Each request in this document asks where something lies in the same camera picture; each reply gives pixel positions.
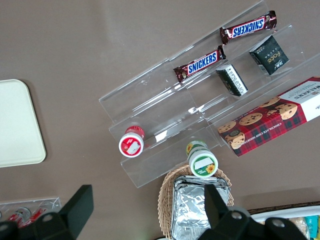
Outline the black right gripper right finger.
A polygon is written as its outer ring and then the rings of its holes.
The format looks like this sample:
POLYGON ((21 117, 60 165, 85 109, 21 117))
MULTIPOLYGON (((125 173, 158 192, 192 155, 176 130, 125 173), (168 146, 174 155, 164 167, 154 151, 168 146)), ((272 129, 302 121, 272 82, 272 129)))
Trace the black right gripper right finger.
POLYGON ((201 240, 253 240, 251 217, 241 207, 228 207, 213 184, 204 186, 204 208, 210 228, 201 240))

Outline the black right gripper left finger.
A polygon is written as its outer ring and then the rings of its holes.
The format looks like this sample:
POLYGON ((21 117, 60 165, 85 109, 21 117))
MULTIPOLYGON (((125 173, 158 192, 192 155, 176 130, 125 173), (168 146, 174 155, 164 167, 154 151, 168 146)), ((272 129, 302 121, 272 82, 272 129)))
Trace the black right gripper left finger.
POLYGON ((93 186, 82 185, 58 212, 44 212, 19 230, 21 240, 75 240, 94 210, 93 186))

